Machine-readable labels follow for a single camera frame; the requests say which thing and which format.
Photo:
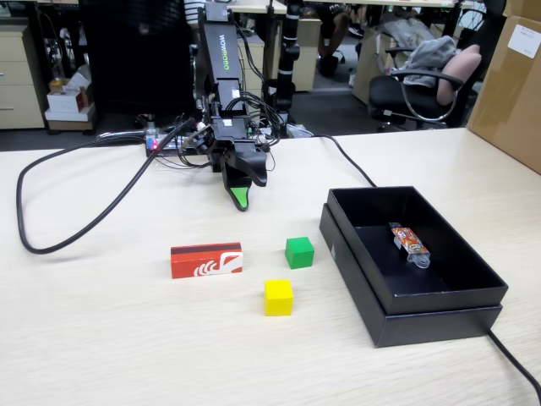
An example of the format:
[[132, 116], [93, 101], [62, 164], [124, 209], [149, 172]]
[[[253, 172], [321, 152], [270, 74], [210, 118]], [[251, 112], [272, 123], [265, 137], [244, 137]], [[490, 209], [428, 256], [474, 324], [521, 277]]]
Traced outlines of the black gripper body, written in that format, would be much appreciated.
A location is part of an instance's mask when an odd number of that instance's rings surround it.
[[216, 169], [220, 168], [220, 160], [230, 167], [234, 167], [234, 144], [238, 142], [252, 142], [247, 132], [244, 117], [218, 118], [211, 125], [213, 139], [211, 142], [210, 160]]

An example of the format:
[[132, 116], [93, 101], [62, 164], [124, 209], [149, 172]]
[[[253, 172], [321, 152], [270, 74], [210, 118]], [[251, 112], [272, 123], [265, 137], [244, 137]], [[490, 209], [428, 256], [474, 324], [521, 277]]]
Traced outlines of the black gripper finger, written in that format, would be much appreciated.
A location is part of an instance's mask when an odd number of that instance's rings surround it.
[[232, 198], [235, 207], [239, 211], [247, 211], [249, 208], [251, 179], [242, 171], [225, 166], [222, 169], [222, 180], [225, 190]]
[[234, 167], [245, 173], [257, 186], [267, 185], [266, 154], [260, 151], [255, 143], [234, 144]]

